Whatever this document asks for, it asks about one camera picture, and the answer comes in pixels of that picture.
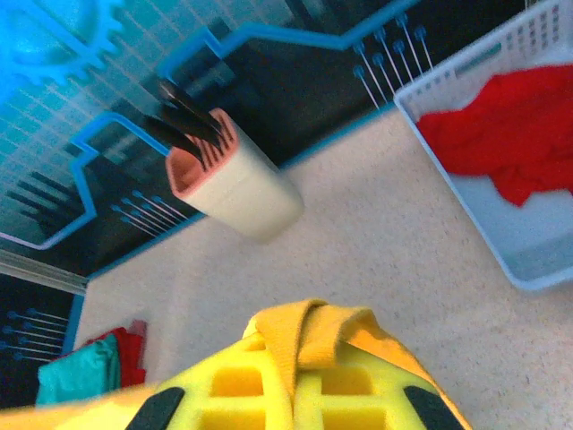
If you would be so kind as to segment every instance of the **yellow foam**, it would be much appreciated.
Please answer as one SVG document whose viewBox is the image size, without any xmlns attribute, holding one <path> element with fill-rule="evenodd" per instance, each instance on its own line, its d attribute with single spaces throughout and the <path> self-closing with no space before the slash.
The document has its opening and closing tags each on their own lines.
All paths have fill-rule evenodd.
<svg viewBox="0 0 573 430">
<path fill-rule="evenodd" d="M 411 385 L 438 394 L 419 376 L 343 343 L 337 367 L 298 374 L 295 429 L 425 430 L 404 393 Z"/>
<path fill-rule="evenodd" d="M 181 387 L 169 430 L 292 430 L 287 389 L 259 333 L 160 384 Z"/>
<path fill-rule="evenodd" d="M 335 368 L 302 371 L 295 409 L 259 333 L 159 385 L 185 395 L 169 430 L 423 430 L 404 394 L 423 378 L 343 343 Z"/>
</svg>

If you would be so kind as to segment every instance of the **wall mural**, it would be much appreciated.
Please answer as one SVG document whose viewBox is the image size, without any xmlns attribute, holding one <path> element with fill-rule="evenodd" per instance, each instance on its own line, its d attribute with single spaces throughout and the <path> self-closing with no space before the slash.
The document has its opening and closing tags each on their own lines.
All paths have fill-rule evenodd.
<svg viewBox="0 0 573 430">
<path fill-rule="evenodd" d="M 0 275 L 0 409 L 33 405 L 38 368 L 71 350 L 72 302 L 73 294 Z"/>
<path fill-rule="evenodd" d="M 170 147 L 141 128 L 159 79 L 225 109 L 280 165 L 524 6 L 3 2 L 0 248 L 88 276 L 190 222 L 169 190 Z"/>
</svg>

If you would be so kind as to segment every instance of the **pink knife block top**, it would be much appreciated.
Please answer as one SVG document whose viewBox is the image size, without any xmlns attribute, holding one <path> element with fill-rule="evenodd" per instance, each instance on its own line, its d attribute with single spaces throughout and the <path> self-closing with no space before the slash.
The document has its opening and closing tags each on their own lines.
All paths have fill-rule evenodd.
<svg viewBox="0 0 573 430">
<path fill-rule="evenodd" d="M 173 195 L 184 200 L 186 195 L 191 194 L 211 176 L 216 174 L 233 157 L 239 146 L 239 139 L 231 118 L 222 109 L 215 108 L 210 114 L 221 124 L 222 136 L 218 141 L 223 154 L 198 137 L 187 134 L 187 138 L 201 148 L 203 160 L 207 165 L 207 171 L 203 171 L 201 163 L 189 152 L 173 148 L 166 157 L 167 176 Z"/>
</svg>

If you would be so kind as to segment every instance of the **red cloth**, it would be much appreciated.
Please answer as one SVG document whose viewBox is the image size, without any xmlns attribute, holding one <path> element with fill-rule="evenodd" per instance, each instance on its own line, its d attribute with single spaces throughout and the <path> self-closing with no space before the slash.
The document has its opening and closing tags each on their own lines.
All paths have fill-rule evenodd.
<svg viewBox="0 0 573 430">
<path fill-rule="evenodd" d="M 108 334 L 113 334 L 117 339 L 117 352 L 121 366 L 122 388 L 145 382 L 145 369 L 139 368 L 143 352 L 143 336 L 128 333 L 124 327 L 110 330 L 101 336 L 88 340 L 85 345 L 104 339 Z"/>
<path fill-rule="evenodd" d="M 143 338 L 143 342 L 141 344 L 140 359 L 137 362 L 137 366 L 141 367 L 143 363 L 143 350 L 145 349 L 145 340 L 147 339 L 147 323 L 143 320 L 133 320 L 132 325 L 129 326 L 127 332 L 131 334 L 137 334 Z"/>
<path fill-rule="evenodd" d="M 448 172 L 489 175 L 517 206 L 535 192 L 573 193 L 573 65 L 493 76 L 467 107 L 417 126 Z"/>
</svg>

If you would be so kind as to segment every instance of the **blue gear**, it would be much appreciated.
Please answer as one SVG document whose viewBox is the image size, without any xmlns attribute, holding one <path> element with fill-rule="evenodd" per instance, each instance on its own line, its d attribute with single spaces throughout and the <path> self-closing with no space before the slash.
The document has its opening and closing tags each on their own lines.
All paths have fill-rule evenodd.
<svg viewBox="0 0 573 430">
<path fill-rule="evenodd" d="M 97 8 L 94 13 L 96 18 L 92 16 L 81 16 L 81 19 L 96 19 L 94 28 L 91 30 L 90 40 L 81 41 L 73 35 L 68 28 L 56 21 L 49 12 L 39 7 L 33 0 L 17 0 L 14 2 L 3 2 L 0 5 L 0 58 L 2 59 L 4 72 L 13 75 L 24 76 L 30 82 L 36 85 L 44 83 L 45 79 L 53 79 L 60 85 L 65 85 L 67 78 L 76 76 L 81 80 L 88 78 L 88 67 L 93 66 L 97 69 L 104 69 L 104 62 L 99 57 L 103 52 L 115 53 L 117 47 L 108 39 L 110 31 L 120 31 L 123 26 L 121 22 L 113 17 L 114 8 L 124 5 L 123 0 L 92 0 L 92 5 Z M 78 9 L 73 9 L 74 6 L 79 8 L 79 4 L 69 4 L 72 13 Z M 56 41 L 59 45 L 59 50 L 67 57 L 64 61 L 37 61 L 37 64 L 21 64 L 13 59 L 14 45 L 17 43 L 16 38 L 10 32 L 10 26 L 7 25 L 10 20 L 8 19 L 9 13 L 15 13 L 16 16 L 24 16 L 27 19 L 32 19 L 38 24 L 38 33 L 47 31 L 52 35 L 52 41 Z M 36 45 L 38 44 L 38 33 L 36 34 Z M 46 49 L 53 48 L 50 46 L 50 41 L 47 42 Z"/>
</svg>

